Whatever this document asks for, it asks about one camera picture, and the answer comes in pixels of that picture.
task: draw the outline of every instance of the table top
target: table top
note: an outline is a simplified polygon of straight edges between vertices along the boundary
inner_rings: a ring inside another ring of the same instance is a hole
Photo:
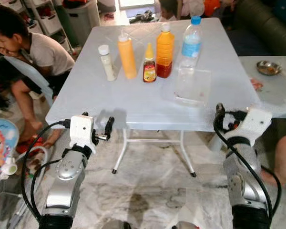
[[[240,61],[248,76],[263,84],[262,90],[257,92],[262,107],[275,118],[286,118],[286,56],[246,56],[240,57]],[[282,67],[282,72],[274,76],[262,75],[256,70],[259,61],[275,62]]]
[[[155,51],[161,23],[94,27],[46,121],[50,124],[88,111],[97,117],[95,128],[103,128],[113,115],[114,128],[212,131],[217,103],[227,109],[258,104],[259,98],[216,18],[202,20],[203,45],[196,67],[211,72],[208,103],[205,107],[188,107],[174,102],[183,33],[189,24],[189,20],[171,22],[171,33],[175,35],[173,70],[167,79],[157,78],[154,83],[142,81],[144,53],[148,42]],[[138,69],[133,80],[127,80],[121,68],[117,42],[122,29],[133,40]],[[116,81],[106,80],[97,50],[102,44],[110,47]]]

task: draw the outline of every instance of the child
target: child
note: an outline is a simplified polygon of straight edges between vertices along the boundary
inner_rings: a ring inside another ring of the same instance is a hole
[[[177,0],[160,0],[161,17],[160,22],[175,21],[177,16],[178,2]]]
[[[53,99],[57,97],[74,60],[55,40],[43,34],[28,32],[23,18],[14,10],[0,6],[0,53],[15,57],[34,66],[49,82]],[[28,141],[42,127],[33,110],[30,91],[41,93],[41,89],[28,77],[18,80],[11,86],[25,120],[24,131],[19,142]],[[60,136],[54,130],[44,146],[50,148]]]

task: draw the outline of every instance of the bottle label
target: bottle label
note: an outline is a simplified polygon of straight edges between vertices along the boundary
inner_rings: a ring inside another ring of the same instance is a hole
[[[152,82],[156,79],[156,70],[154,64],[148,64],[144,66],[143,79],[146,82]]]
[[[195,58],[198,56],[200,48],[201,48],[201,42],[196,44],[188,44],[183,42],[182,55]]]

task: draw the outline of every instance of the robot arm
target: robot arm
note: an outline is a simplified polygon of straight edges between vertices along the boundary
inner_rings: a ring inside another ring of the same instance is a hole
[[[113,123],[114,118],[110,117],[105,134],[96,135],[92,117],[77,115],[71,118],[71,150],[65,149],[56,166],[55,181],[41,213],[40,229],[71,228],[88,159],[96,153],[98,139],[109,140]]]
[[[225,109],[222,104],[217,105],[217,128],[230,146],[247,161],[255,173],[260,176],[261,165],[252,146],[255,140],[271,124],[272,115],[256,108],[250,108],[248,113],[228,112],[234,115],[236,121],[229,124],[229,130],[223,128]],[[264,191],[257,179],[248,170],[240,158],[232,151],[227,154],[224,162],[228,178],[228,193],[232,206],[233,226],[235,229],[268,229],[268,204]]]

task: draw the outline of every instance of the metal bowl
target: metal bowl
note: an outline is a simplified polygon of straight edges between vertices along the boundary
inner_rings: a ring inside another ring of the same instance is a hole
[[[264,75],[276,75],[281,72],[280,65],[270,61],[260,61],[256,64],[257,70]]]

